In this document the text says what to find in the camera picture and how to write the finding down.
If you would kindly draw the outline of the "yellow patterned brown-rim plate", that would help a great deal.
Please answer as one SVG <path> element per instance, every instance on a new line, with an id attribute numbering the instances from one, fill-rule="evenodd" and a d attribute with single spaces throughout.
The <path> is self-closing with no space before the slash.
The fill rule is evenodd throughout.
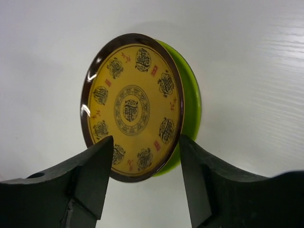
<path id="1" fill-rule="evenodd" d="M 134 183 L 159 173 L 173 157 L 184 121 L 181 75 L 157 40 L 120 35 L 96 54 L 81 94 L 81 125 L 91 146 L 113 137 L 110 176 Z"/>

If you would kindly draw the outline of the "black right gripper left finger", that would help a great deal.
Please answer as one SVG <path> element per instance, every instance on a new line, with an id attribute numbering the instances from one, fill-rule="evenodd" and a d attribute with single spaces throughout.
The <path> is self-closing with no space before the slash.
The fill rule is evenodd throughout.
<path id="1" fill-rule="evenodd" d="M 82 153 L 27 178 L 1 181 L 2 228 L 94 228 L 109 182 L 114 140 L 107 136 Z"/>

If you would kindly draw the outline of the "green plate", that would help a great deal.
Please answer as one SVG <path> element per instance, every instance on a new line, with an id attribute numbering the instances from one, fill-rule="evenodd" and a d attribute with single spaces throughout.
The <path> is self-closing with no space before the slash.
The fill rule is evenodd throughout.
<path id="1" fill-rule="evenodd" d="M 150 50 L 145 79 L 150 111 L 144 131 L 147 168 L 141 180 L 176 167 L 181 161 L 179 136 L 196 139 L 201 121 L 198 82 L 185 58 L 162 41 L 147 38 L 144 44 Z"/>

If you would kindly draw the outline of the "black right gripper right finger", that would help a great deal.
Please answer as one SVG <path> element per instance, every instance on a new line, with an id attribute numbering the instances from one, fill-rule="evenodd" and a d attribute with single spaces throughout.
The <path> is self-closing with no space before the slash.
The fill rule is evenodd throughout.
<path id="1" fill-rule="evenodd" d="M 179 146 L 192 227 L 303 227 L 303 171 L 264 177 L 223 161 L 186 135 Z"/>

